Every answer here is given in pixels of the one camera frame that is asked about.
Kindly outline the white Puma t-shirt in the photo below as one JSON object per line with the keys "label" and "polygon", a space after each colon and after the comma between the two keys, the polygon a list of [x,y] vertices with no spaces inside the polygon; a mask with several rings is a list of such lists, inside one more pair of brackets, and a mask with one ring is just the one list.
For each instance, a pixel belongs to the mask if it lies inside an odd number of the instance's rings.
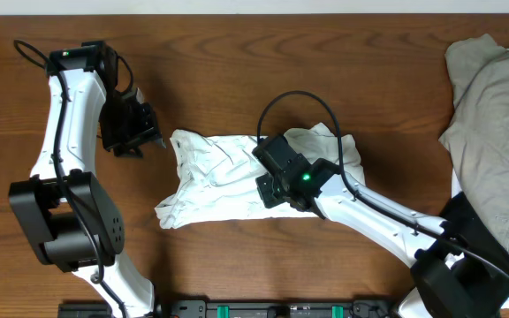
{"label": "white Puma t-shirt", "polygon": [[[338,163],[337,137],[325,124],[291,128],[284,136],[294,151],[311,163],[319,158]],[[366,185],[353,136],[347,134],[341,140],[345,171]],[[252,155],[256,136],[203,137],[176,130],[170,141],[177,159],[179,187],[155,207],[162,229],[211,221],[316,217],[288,204],[264,207],[255,183],[266,172]]]}

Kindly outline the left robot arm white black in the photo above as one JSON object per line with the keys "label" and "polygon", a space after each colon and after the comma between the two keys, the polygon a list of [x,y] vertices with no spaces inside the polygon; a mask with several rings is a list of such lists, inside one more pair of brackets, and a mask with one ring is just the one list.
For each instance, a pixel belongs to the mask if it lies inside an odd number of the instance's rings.
{"label": "left robot arm white black", "polygon": [[16,216],[38,261],[90,284],[98,302],[65,302],[61,317],[157,317],[153,283],[125,252],[121,213],[95,175],[95,151],[141,157],[161,143],[156,114],[134,85],[118,88],[125,59],[103,41],[41,53],[17,40],[15,50],[42,68],[50,107],[42,150],[30,176],[9,190]]}

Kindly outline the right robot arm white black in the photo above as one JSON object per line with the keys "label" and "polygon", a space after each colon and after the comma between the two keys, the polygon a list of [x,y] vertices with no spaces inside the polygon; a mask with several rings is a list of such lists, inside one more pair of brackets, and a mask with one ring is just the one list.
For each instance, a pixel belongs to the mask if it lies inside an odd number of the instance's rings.
{"label": "right robot arm white black", "polygon": [[509,254],[464,195],[439,216],[392,201],[340,166],[303,155],[258,155],[265,172],[256,179],[267,208],[289,204],[300,212],[341,223],[395,255],[410,269],[415,297],[397,307],[399,317],[498,317],[509,299]]}

